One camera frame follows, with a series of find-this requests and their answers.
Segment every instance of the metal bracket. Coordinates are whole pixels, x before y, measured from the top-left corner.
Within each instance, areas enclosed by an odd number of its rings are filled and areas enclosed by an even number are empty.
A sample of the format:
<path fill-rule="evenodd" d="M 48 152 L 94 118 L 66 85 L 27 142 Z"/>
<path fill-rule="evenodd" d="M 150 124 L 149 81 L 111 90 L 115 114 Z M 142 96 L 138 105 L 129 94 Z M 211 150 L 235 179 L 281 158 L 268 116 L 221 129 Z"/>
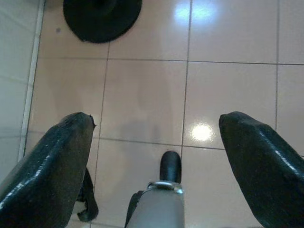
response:
<path fill-rule="evenodd" d="M 153 190 L 153 189 L 163 189 L 163 190 L 172 190 L 178 194 L 183 194 L 183 189 L 182 186 L 179 183 L 171 182 L 171 181 L 156 181 L 156 182 L 150 182 L 148 184 L 148 189 Z"/>

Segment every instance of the floor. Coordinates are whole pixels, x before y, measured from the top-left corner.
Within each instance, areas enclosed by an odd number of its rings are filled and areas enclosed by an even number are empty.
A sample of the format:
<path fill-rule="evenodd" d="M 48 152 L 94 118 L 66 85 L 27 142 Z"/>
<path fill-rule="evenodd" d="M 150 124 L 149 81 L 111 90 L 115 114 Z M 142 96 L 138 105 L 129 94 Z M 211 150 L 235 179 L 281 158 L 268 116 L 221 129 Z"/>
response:
<path fill-rule="evenodd" d="M 167 150 L 182 154 L 186 228 L 261 227 L 218 119 L 245 112 L 304 156 L 303 21 L 303 0 L 143 0 L 131 30 L 96 45 L 72 34 L 62 0 L 47 0 L 26 153 L 67 114 L 97 124 L 88 167 L 100 213 L 68 227 L 123 227 Z"/>

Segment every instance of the black wheel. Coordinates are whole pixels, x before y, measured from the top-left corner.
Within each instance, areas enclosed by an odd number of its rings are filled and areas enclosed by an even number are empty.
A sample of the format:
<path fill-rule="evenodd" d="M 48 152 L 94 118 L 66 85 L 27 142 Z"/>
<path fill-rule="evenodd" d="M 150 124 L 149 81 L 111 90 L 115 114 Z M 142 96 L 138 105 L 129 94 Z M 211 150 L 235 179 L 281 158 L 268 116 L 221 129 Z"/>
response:
<path fill-rule="evenodd" d="M 160 180 L 181 183 L 181 158 L 178 153 L 164 153 L 161 158 Z"/>

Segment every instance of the black round object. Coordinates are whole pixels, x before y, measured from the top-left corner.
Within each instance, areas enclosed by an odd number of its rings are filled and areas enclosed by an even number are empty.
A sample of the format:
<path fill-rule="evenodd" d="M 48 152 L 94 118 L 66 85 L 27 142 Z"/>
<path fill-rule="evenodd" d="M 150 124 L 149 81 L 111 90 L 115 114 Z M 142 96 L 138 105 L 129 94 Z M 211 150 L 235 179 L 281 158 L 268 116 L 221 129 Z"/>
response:
<path fill-rule="evenodd" d="M 174 151 L 167 151 L 161 158 L 160 180 L 181 183 L 181 158 Z"/>
<path fill-rule="evenodd" d="M 124 34 L 136 21 L 142 0 L 64 0 L 70 29 L 82 41 L 105 43 Z"/>

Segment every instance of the white wall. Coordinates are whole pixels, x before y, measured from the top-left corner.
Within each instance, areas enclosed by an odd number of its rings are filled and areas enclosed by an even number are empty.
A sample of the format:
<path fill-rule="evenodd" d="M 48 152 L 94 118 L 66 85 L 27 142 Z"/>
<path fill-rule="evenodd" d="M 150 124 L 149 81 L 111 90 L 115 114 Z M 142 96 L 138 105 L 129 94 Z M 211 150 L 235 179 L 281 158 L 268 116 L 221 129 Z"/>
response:
<path fill-rule="evenodd" d="M 23 157 L 44 0 L 0 0 L 0 182 Z"/>

